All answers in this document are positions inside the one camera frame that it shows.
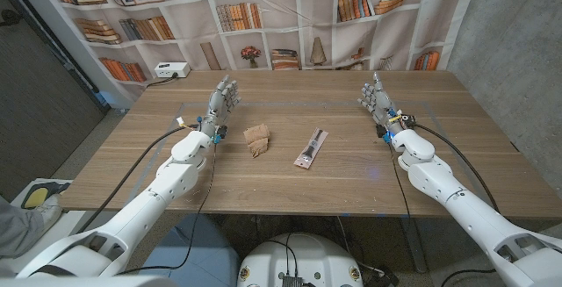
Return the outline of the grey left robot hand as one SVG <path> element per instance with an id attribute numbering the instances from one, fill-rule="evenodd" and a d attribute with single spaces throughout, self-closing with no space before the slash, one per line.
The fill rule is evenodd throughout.
<path id="1" fill-rule="evenodd" d="M 240 103 L 238 83 L 226 75 L 211 93 L 207 113 L 202 120 L 202 132 L 213 132 L 216 127 L 224 126 L 235 106 Z"/>

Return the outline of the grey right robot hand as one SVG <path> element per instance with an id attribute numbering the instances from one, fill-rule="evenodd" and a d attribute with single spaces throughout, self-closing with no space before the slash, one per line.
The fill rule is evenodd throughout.
<path id="1" fill-rule="evenodd" d="M 366 83 L 361 94 L 357 101 L 368 110 L 377 125 L 389 130 L 396 121 L 397 109 L 384 90 L 378 72 L 373 73 L 373 83 Z"/>

